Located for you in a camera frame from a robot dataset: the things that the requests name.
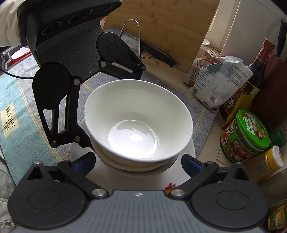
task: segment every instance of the small white bowl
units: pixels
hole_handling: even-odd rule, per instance
[[[95,139],[93,139],[92,137],[90,137],[90,139],[91,139],[91,144],[92,144],[96,154],[103,161],[103,163],[109,164],[110,166],[112,166],[114,168],[128,171],[128,172],[135,172],[135,173],[150,172],[150,171],[153,171],[153,170],[165,165],[166,163],[168,163],[170,160],[172,160],[174,158],[174,157],[172,157],[168,160],[153,163],[153,164],[151,164],[149,166],[145,166],[145,167],[129,167],[129,166],[119,164],[119,163],[115,162],[114,160],[112,160],[110,157],[108,157],[104,153],[104,151],[101,149],[100,145],[97,143],[97,141]]]
[[[130,167],[178,155],[193,132],[184,103],[163,87],[141,80],[117,80],[95,89],[85,104],[84,120],[104,153]]]

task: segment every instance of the sauce jar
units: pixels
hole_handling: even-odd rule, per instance
[[[246,168],[258,183],[266,180],[283,165],[278,146],[273,146],[245,163]]]
[[[263,152],[270,143],[262,122],[251,112],[241,109],[221,134],[221,147],[233,162],[245,162]]]
[[[287,227],[287,205],[271,208],[265,225],[269,231],[284,229]]]

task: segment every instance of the green bottle cap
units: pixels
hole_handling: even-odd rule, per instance
[[[270,141],[272,146],[278,146],[281,148],[286,144],[286,138],[284,133],[280,130],[277,129],[275,130],[271,135],[270,135]]]
[[[241,109],[236,114],[236,121],[243,134],[255,147],[266,149],[269,146],[267,129],[254,114]]]

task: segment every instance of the green binder clip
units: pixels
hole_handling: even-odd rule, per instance
[[[220,70],[220,65],[217,63],[210,64],[207,66],[207,70],[209,73],[216,72]]]

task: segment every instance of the bowl rim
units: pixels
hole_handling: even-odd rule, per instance
[[[110,165],[107,162],[104,162],[100,156],[98,156],[99,159],[103,162],[103,164],[105,164],[107,167],[113,169],[115,172],[123,175],[123,176],[127,176],[127,177],[131,177],[131,178],[146,178],[146,177],[151,177],[151,176],[157,176],[160,175],[161,173],[164,173],[166,170],[168,170],[172,165],[174,165],[174,163],[177,161],[177,159],[179,158],[179,155],[175,156],[172,160],[168,161],[166,164],[151,170],[151,171],[147,171],[147,172],[129,172],[129,171],[125,171],[125,170],[121,170],[118,168],[113,167],[112,165]]]
[[[89,98],[90,98],[90,97],[92,96],[92,94],[93,94],[96,90],[98,90],[99,88],[101,88],[101,87],[103,87],[103,86],[105,86],[105,85],[109,85],[110,83],[120,82],[120,81],[121,81],[121,82],[123,82],[123,81],[125,81],[125,82],[127,82],[127,81],[132,81],[132,82],[138,82],[138,83],[139,83],[139,82],[145,82],[145,83],[148,83],[148,84],[150,84],[150,85],[157,86],[157,87],[163,89],[164,91],[167,91],[169,94],[171,94],[172,96],[174,96],[175,98],[177,98],[177,99],[183,104],[183,106],[185,107],[187,113],[189,114],[190,120],[191,120],[191,133],[190,133],[190,136],[189,136],[189,139],[188,139],[187,143],[186,143],[178,152],[176,152],[176,153],[174,153],[174,154],[172,154],[172,155],[163,157],[163,158],[152,158],[152,159],[151,159],[151,158],[131,158],[131,157],[128,157],[128,156],[126,156],[126,155],[124,155],[124,154],[118,153],[118,152],[116,152],[116,151],[110,149],[105,143],[102,143],[102,142],[93,134],[93,132],[91,131],[89,125],[87,124],[87,120],[86,120],[86,107],[87,107],[87,102],[89,101]],[[86,100],[86,102],[85,102],[85,107],[84,107],[84,121],[85,121],[85,125],[86,125],[86,127],[87,127],[87,129],[88,129],[90,135],[91,135],[101,146],[103,146],[105,149],[107,149],[107,150],[110,151],[111,153],[113,153],[113,154],[115,154],[115,155],[117,155],[117,156],[119,156],[119,157],[121,157],[121,158],[123,158],[123,159],[132,160],[132,161],[136,161],[136,162],[159,162],[159,161],[163,161],[163,160],[170,159],[170,158],[176,156],[178,153],[180,153],[180,152],[183,151],[183,149],[184,149],[184,148],[188,145],[188,143],[190,142],[190,140],[191,140],[191,138],[192,138],[192,134],[193,134],[193,120],[192,120],[191,114],[190,114],[188,108],[186,107],[186,105],[183,103],[183,101],[182,101],[180,98],[178,98],[175,94],[173,94],[171,91],[165,89],[164,87],[161,87],[161,86],[159,86],[159,85],[157,85],[157,84],[154,84],[154,83],[151,83],[151,82],[147,82],[147,81],[143,81],[143,80],[137,80],[137,79],[120,79],[120,80],[115,80],[115,81],[107,82],[107,83],[105,83],[105,84],[103,84],[103,85],[97,87],[97,88],[89,95],[89,97],[87,98],[87,100]]]

